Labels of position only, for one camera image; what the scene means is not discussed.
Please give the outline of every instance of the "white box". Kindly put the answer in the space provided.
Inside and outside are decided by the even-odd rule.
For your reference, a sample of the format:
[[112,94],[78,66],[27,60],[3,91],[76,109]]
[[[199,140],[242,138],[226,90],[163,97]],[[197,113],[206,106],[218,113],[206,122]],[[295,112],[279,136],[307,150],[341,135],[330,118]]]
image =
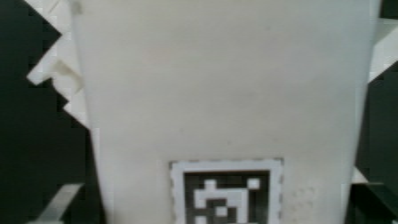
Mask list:
[[275,159],[281,213],[258,224],[341,223],[378,1],[83,0],[73,9],[110,223],[178,223],[172,164]]

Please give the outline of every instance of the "white surface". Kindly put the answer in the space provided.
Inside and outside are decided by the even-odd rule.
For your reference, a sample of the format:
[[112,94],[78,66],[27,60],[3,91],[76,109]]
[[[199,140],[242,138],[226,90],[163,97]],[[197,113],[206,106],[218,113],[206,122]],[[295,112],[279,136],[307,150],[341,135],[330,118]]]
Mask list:
[[256,178],[249,179],[249,181],[247,181],[247,188],[250,190],[258,190],[259,189],[259,179],[256,179]]
[[341,223],[377,4],[75,2],[114,223],[174,223],[170,161],[274,157],[282,223]]
[[226,217],[227,216],[227,207],[217,207],[215,208],[215,215],[218,217]]
[[369,82],[398,61],[398,20],[378,19]]
[[71,35],[69,3],[67,0],[25,1],[62,34],[27,78],[35,85],[50,78],[53,79],[55,90],[69,101],[66,111],[80,123],[89,126],[76,43]]

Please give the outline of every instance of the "black background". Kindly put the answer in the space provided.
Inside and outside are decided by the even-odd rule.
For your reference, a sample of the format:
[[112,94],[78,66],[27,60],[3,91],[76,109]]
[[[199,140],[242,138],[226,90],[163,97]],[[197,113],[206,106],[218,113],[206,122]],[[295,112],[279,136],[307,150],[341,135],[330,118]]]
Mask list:
[[101,197],[89,132],[62,110],[51,81],[28,71],[59,38],[23,0],[0,0],[0,223],[34,221],[59,188],[83,183],[64,220],[98,224]]

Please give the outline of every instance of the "dark background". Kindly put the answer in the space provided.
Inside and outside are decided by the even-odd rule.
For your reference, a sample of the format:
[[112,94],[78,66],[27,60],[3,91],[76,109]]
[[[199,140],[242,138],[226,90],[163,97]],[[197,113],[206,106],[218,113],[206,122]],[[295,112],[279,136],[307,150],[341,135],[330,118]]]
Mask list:
[[[398,18],[398,1],[380,16]],[[27,74],[59,32],[23,0],[0,0],[0,223],[23,224],[44,209],[60,186],[83,183],[64,220],[103,223],[103,205],[89,131],[62,110],[51,81]],[[369,84],[357,166],[398,194],[398,65]]]
[[0,223],[34,221],[67,183],[83,189],[66,223],[103,219],[89,131],[62,110],[51,81],[27,74],[60,36],[23,0],[0,0]]

